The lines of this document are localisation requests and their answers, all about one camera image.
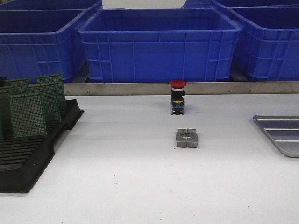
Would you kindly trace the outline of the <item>black slotted board rack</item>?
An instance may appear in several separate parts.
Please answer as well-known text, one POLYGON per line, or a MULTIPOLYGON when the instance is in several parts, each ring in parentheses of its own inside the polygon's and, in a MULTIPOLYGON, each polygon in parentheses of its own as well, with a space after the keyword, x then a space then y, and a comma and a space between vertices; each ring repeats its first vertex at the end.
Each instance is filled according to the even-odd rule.
POLYGON ((1 193, 31 191, 55 154, 54 143, 75 126, 84 112, 75 99, 67 100, 66 105, 61 110, 62 121, 47 125, 46 138, 9 138, 0 142, 1 193))

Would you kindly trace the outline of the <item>silver metal tray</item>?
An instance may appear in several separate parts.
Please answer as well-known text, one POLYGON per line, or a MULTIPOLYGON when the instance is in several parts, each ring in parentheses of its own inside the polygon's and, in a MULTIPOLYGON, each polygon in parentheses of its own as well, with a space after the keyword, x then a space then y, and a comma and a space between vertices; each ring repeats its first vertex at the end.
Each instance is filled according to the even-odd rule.
POLYGON ((285 156, 299 156, 298 115, 255 115, 256 125, 285 156))

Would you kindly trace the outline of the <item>red emergency stop button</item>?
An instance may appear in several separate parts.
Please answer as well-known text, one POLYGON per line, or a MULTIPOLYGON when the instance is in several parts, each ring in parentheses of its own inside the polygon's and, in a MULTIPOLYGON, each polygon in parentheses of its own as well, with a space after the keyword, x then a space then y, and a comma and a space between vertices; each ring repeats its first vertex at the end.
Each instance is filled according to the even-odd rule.
POLYGON ((170 81, 171 86, 171 114, 180 115, 184 114, 185 102, 183 96, 185 95, 184 87, 186 81, 183 80, 172 80, 170 81))

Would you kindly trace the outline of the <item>grey metal square nut block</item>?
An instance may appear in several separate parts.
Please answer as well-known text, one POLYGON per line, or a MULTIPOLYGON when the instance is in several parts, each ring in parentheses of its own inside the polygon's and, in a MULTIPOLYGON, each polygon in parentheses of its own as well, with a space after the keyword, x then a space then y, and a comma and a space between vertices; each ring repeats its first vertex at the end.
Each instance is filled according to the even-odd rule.
POLYGON ((198 134, 196 129, 177 129, 176 143, 179 148, 197 148, 198 134))

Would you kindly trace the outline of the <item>blue plastic bin centre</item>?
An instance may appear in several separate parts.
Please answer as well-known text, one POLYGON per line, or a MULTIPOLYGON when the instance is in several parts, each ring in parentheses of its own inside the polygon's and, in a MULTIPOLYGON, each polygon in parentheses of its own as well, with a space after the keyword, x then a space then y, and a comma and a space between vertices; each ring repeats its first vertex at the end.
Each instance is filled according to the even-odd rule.
POLYGON ((240 31, 214 9, 104 9, 79 28, 103 83, 228 80, 240 31))

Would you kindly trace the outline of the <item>blue plastic bin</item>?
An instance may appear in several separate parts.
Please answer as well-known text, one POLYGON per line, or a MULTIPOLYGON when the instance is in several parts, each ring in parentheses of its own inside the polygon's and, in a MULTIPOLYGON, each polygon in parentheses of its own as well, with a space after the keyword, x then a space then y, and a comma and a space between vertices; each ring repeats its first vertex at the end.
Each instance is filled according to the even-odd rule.
POLYGON ((298 7, 241 7, 229 17, 242 28, 233 61, 251 81, 298 81, 298 7))
POLYGON ((86 10, 2 10, 0 75, 7 79, 62 74, 71 81, 85 63, 79 27, 86 10))
POLYGON ((240 31, 214 9, 104 9, 79 28, 103 83, 228 80, 240 31))

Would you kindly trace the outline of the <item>blue bin rear right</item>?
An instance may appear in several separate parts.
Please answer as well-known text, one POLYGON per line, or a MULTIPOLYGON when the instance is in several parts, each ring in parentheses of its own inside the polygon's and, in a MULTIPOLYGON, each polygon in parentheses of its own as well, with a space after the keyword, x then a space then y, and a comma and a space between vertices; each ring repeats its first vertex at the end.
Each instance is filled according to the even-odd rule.
POLYGON ((298 0, 186 0, 182 8, 296 7, 298 0))

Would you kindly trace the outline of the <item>blue plastic bin right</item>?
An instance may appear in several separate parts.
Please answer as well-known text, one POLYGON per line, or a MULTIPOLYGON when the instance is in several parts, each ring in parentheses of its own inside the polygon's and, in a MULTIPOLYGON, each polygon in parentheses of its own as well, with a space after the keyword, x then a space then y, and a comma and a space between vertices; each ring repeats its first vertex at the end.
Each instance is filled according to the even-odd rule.
POLYGON ((298 7, 241 7, 229 17, 242 28, 233 61, 251 81, 298 81, 298 7))

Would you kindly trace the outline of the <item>blue plastic bin left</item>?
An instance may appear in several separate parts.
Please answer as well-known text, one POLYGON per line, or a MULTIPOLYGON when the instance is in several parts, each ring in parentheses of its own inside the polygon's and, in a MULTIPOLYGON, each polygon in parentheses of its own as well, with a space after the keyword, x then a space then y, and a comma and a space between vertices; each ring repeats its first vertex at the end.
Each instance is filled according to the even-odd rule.
POLYGON ((2 10, 0 75, 7 79, 62 74, 71 81, 85 63, 79 27, 86 10, 2 10))

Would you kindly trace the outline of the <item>blue bin rear left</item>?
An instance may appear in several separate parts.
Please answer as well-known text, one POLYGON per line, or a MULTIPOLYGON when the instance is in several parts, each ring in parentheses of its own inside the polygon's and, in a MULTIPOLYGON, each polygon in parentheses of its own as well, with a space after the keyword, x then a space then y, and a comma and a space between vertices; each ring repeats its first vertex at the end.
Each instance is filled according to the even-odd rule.
POLYGON ((1 10, 88 10, 101 7, 101 0, 12 0, 0 5, 1 10))

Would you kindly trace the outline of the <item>steel table edge rail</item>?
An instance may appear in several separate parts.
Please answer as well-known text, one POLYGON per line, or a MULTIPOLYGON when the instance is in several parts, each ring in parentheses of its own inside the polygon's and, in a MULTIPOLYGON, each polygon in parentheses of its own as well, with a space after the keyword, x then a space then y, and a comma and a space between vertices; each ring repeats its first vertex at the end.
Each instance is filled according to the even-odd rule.
MULTIPOLYGON (((277 82, 189 82, 186 95, 298 94, 298 81, 277 82)), ((68 83, 66 96, 170 95, 169 83, 68 83)))

